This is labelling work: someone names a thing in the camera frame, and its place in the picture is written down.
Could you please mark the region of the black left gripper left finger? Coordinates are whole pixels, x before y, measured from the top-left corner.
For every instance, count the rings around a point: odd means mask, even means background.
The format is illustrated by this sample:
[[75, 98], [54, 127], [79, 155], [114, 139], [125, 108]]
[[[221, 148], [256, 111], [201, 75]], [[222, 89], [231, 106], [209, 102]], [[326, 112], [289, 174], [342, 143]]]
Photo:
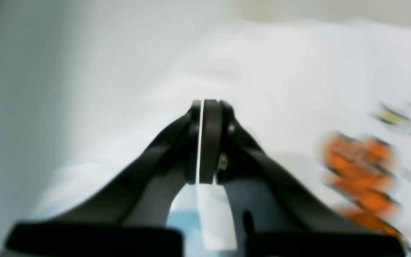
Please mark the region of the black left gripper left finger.
[[166, 227], [171, 204], [196, 181], [201, 102], [89, 199], [45, 221], [19, 222], [5, 257], [182, 257], [184, 236]]

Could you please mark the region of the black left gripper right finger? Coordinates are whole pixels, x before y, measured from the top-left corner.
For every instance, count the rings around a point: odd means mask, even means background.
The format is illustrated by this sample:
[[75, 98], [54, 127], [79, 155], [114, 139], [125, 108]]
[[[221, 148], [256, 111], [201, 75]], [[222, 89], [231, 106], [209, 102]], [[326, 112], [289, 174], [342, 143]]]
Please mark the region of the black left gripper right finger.
[[245, 257], [404, 257], [400, 241], [339, 215], [270, 158], [225, 101], [205, 100], [199, 182], [224, 187]]

